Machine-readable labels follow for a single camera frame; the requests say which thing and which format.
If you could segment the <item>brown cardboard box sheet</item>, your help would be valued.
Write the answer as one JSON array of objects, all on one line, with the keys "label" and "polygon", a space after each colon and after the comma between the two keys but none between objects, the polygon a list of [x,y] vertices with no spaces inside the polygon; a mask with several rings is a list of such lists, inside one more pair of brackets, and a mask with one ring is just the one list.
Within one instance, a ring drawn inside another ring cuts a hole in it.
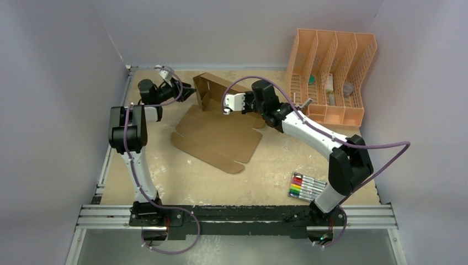
[{"label": "brown cardboard box sheet", "polygon": [[260,143],[265,122],[255,113],[222,113],[221,97],[230,81],[205,72],[193,82],[198,103],[176,125],[171,143],[226,173],[242,172]]}]

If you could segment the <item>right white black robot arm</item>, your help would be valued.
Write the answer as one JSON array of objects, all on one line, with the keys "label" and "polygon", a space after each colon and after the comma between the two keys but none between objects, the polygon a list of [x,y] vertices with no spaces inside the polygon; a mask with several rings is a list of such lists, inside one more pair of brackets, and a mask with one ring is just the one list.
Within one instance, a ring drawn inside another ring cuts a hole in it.
[{"label": "right white black robot arm", "polygon": [[332,210],[368,179],[374,171],[365,142],[359,135],[346,137],[309,119],[289,103],[282,103],[273,85],[255,81],[252,91],[242,96],[242,113],[254,112],[280,133],[303,141],[328,161],[328,184],[313,201],[311,220],[324,224]]}]

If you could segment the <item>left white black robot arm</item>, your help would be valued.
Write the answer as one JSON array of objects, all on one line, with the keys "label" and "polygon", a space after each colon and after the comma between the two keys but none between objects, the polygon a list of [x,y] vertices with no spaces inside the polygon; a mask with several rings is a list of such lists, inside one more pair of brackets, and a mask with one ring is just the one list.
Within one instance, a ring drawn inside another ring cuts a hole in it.
[{"label": "left white black robot arm", "polygon": [[163,81],[159,86],[150,79],[143,79],[137,87],[140,93],[137,105],[111,108],[108,140],[110,146],[124,159],[132,179],[135,194],[132,216],[137,219],[143,217],[150,225],[157,226],[163,222],[165,211],[177,208],[162,205],[152,182],[145,150],[148,143],[147,122],[160,122],[163,103],[171,99],[183,102],[196,89],[174,78]]}]

